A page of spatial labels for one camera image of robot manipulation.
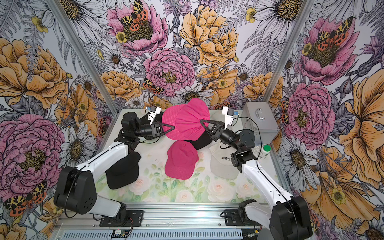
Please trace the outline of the pink cap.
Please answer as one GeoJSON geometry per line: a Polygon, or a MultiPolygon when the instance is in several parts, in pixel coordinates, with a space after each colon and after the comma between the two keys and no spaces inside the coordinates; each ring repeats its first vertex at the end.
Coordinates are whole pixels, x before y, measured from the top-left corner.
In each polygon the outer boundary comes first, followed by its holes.
{"type": "Polygon", "coordinates": [[[206,103],[197,98],[166,109],[162,116],[162,122],[175,122],[175,137],[168,138],[176,141],[196,141],[205,131],[200,120],[210,120],[210,112],[206,103]]]}
{"type": "Polygon", "coordinates": [[[167,155],[165,174],[168,177],[187,180],[193,175],[199,156],[191,143],[176,141],[169,148],[167,155]]]}

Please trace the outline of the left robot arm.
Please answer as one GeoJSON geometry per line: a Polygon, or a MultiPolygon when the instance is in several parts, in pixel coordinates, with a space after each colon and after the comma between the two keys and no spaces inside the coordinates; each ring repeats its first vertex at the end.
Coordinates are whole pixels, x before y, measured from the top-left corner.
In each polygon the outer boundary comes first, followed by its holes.
{"type": "Polygon", "coordinates": [[[174,125],[158,122],[148,116],[151,124],[143,124],[134,112],[128,112],[115,145],[76,167],[65,167],[59,176],[54,204],[80,215],[87,213],[110,218],[122,218],[123,203],[100,197],[96,182],[106,175],[108,187],[116,190],[134,183],[139,177],[141,155],[135,151],[141,138],[160,138],[175,129],[174,125]]]}

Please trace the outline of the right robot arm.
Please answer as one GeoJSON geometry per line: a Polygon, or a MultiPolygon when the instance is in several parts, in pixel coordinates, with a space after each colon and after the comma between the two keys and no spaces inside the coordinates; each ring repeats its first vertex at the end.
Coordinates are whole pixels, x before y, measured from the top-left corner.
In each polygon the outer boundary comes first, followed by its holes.
{"type": "Polygon", "coordinates": [[[225,124],[219,121],[201,120],[200,123],[213,141],[220,140],[236,150],[231,154],[233,166],[259,189],[269,205],[266,208],[254,200],[244,201],[239,205],[244,217],[267,228],[275,240],[312,237],[306,201],[287,192],[262,168],[252,151],[254,132],[244,129],[236,134],[225,129],[225,124]]]}

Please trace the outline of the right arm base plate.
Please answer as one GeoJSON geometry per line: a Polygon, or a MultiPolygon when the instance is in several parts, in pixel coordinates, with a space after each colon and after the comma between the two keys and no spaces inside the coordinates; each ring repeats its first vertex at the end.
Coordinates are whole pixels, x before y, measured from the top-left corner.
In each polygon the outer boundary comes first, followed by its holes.
{"type": "Polygon", "coordinates": [[[240,214],[238,210],[224,210],[220,214],[225,219],[226,226],[256,226],[258,223],[248,220],[244,214],[240,214]]]}

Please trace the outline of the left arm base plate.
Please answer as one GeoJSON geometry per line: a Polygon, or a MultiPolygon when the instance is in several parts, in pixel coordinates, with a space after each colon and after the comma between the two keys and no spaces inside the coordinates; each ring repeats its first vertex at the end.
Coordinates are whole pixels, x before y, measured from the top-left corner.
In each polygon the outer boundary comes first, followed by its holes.
{"type": "Polygon", "coordinates": [[[125,211],[116,217],[103,216],[100,220],[101,228],[140,227],[142,225],[144,211],[125,211]]]}

